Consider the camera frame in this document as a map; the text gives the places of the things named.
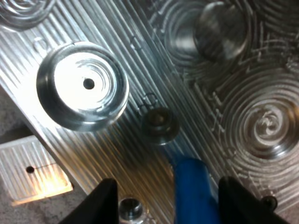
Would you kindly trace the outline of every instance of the hole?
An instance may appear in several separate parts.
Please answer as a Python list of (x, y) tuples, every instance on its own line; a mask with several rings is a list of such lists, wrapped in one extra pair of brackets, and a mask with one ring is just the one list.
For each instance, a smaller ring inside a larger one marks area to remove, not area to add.
[(119, 206), (120, 217), (127, 221), (138, 219), (143, 212), (143, 207), (140, 201), (135, 198), (123, 199)]
[(87, 90), (92, 90), (94, 88), (94, 81), (91, 78), (86, 78), (83, 81), (83, 86), (87, 89)]
[(34, 173), (34, 168), (32, 166), (29, 166), (26, 168), (26, 172), (29, 174), (32, 174), (32, 173)]
[(261, 202), (266, 205), (271, 211), (274, 211), (278, 205), (276, 197), (273, 196), (265, 196), (262, 198)]

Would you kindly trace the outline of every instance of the machined metal surface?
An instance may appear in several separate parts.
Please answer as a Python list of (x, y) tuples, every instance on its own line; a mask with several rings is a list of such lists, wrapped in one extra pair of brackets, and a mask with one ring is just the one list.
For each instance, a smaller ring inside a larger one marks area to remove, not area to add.
[(50, 13), (55, 0), (3, 0), (0, 3), (0, 29), (21, 31), (32, 28)]
[(0, 145), (0, 175), (12, 205), (73, 189), (67, 175), (35, 136)]
[(119, 62), (89, 42), (50, 52), (38, 70), (36, 89), (48, 115), (74, 131), (96, 131), (114, 123), (129, 95), (128, 78)]
[[(185, 18), (195, 23), (213, 2), (58, 0), (38, 26), (0, 32), (1, 85), (86, 193), (103, 178), (115, 178), (120, 198), (130, 195), (145, 202), (152, 223), (173, 223), (166, 149), (170, 157), (202, 159), (214, 185), (230, 175), (259, 199), (276, 197), (277, 212), (299, 201), (298, 38), (296, 29), (280, 30), (283, 24), (271, 14), (272, 8), (287, 14), (292, 1), (225, 1), (243, 15), (238, 25), (245, 28), (227, 48), (235, 53), (217, 58), (207, 49), (216, 59), (211, 60), (199, 54), (194, 38), (186, 47), (176, 37), (190, 34), (180, 32)], [(277, 7), (282, 2), (284, 7)], [(261, 9), (268, 13), (261, 16)], [(54, 122), (36, 91), (43, 60), (62, 45), (81, 41), (109, 51), (130, 85), (123, 115), (97, 132), (71, 131)], [(223, 44), (218, 37), (210, 41)], [(149, 110), (160, 107), (176, 114), (180, 130), (171, 143), (155, 150), (144, 141), (141, 124)]]

